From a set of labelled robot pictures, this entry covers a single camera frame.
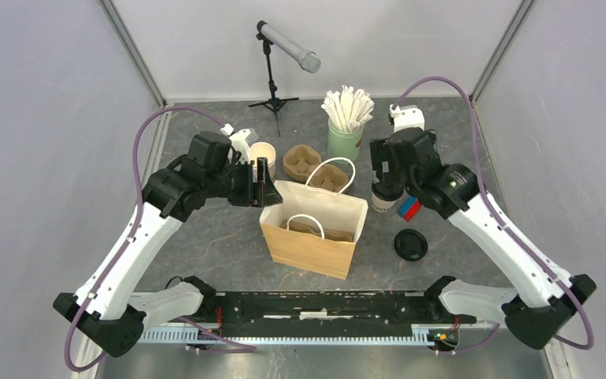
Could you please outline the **white paper cup printed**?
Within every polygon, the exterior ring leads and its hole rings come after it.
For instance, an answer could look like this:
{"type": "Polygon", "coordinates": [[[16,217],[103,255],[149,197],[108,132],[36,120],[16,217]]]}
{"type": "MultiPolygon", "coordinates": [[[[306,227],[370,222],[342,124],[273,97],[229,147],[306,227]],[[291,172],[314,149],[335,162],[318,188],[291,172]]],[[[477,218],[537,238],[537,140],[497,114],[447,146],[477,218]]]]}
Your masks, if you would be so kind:
{"type": "Polygon", "coordinates": [[[263,157],[267,160],[268,173],[271,179],[275,179],[276,151],[273,145],[267,142],[255,142],[250,146],[249,155],[253,161],[252,171],[254,178],[258,174],[257,160],[263,157]]]}

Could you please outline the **brown paper bag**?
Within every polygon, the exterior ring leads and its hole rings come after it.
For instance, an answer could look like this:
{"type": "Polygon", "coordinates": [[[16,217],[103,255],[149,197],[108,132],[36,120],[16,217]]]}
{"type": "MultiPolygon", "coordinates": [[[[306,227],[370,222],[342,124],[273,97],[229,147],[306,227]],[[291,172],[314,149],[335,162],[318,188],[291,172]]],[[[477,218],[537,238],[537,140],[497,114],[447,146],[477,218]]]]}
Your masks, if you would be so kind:
{"type": "Polygon", "coordinates": [[[309,183],[275,181],[283,203],[264,208],[259,218],[268,251],[277,263],[344,280],[365,225],[368,202],[345,194],[349,184],[336,193],[309,183]],[[320,238],[280,227],[283,221],[292,220],[315,224],[321,232],[324,228],[348,231],[354,241],[331,241],[324,235],[320,238]]]}

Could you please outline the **brown pulp carrier top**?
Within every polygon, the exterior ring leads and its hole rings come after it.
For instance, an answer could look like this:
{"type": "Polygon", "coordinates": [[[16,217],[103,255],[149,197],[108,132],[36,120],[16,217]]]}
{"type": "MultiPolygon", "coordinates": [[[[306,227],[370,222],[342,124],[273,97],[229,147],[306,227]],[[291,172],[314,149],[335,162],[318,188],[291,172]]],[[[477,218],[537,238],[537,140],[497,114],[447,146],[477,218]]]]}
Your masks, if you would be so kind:
{"type": "Polygon", "coordinates": [[[353,242],[354,235],[348,231],[340,231],[335,229],[324,228],[324,232],[321,232],[321,229],[313,224],[307,224],[300,221],[292,220],[289,223],[283,221],[280,225],[282,229],[288,229],[290,231],[295,231],[298,233],[306,233],[315,235],[317,237],[322,237],[324,235],[325,239],[337,242],[353,242]]]}

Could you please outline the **black plastic cup lid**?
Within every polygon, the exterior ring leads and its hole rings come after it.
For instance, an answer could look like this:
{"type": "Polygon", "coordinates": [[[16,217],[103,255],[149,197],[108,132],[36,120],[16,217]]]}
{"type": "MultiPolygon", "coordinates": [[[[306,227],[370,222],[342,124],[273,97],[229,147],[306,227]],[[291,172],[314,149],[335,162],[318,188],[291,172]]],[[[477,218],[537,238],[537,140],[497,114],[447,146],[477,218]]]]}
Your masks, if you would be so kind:
{"type": "Polygon", "coordinates": [[[398,183],[374,182],[372,184],[373,196],[381,201],[397,201],[401,198],[403,192],[403,186],[398,183]]]}

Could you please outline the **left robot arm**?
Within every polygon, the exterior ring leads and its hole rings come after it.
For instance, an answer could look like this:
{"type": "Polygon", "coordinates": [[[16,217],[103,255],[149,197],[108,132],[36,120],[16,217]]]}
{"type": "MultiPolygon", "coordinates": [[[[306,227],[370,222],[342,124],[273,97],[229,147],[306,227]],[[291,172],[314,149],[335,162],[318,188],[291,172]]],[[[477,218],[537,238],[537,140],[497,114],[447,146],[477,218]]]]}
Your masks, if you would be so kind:
{"type": "Polygon", "coordinates": [[[117,358],[147,330],[178,317],[208,321],[216,300],[192,280],[144,296],[134,290],[163,245],[192,212],[209,199],[238,207],[266,208],[283,202],[269,172],[270,159],[252,159],[237,138],[198,133],[189,150],[157,170],[141,190],[124,232],[92,276],[53,307],[104,353],[117,358]]]}

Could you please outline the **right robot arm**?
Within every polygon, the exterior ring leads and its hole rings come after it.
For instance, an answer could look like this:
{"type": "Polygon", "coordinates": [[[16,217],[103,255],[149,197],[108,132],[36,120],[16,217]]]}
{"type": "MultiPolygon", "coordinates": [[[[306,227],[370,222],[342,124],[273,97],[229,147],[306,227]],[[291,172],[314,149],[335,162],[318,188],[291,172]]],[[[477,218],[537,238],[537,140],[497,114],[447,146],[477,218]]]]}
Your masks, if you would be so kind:
{"type": "Polygon", "coordinates": [[[579,315],[589,350],[593,332],[583,304],[597,289],[586,274],[571,275],[542,253],[507,217],[477,174],[461,164],[441,161],[436,133],[408,128],[369,144],[373,189],[395,190],[417,198],[424,208],[471,238],[509,279],[507,288],[465,283],[443,276],[425,296],[426,316],[444,322],[454,315],[504,325],[532,349],[551,340],[563,342],[559,330],[579,315]]]}

